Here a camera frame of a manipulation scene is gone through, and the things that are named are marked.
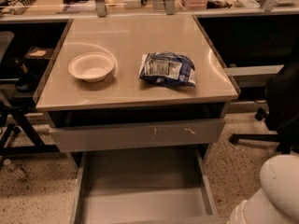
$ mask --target plastic bottle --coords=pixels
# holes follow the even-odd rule
[[[10,159],[4,160],[3,164],[7,167],[8,172],[15,176],[17,180],[25,181],[27,179],[27,175],[20,164],[14,164]]]

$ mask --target blue chip bag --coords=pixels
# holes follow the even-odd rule
[[[139,78],[165,87],[195,87],[194,64],[186,56],[173,52],[155,52],[142,56]]]

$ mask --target drawer front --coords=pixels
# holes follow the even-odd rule
[[[134,147],[166,147],[217,142],[223,119],[51,128],[62,152]]]
[[[220,223],[195,146],[86,152],[79,170],[72,224]]]

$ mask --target black office chair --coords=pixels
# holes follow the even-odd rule
[[[239,139],[279,142],[277,151],[289,154],[299,150],[299,62],[290,62],[267,83],[265,97],[269,108],[266,113],[261,108],[255,118],[265,118],[270,131],[277,134],[232,134],[234,145]]]

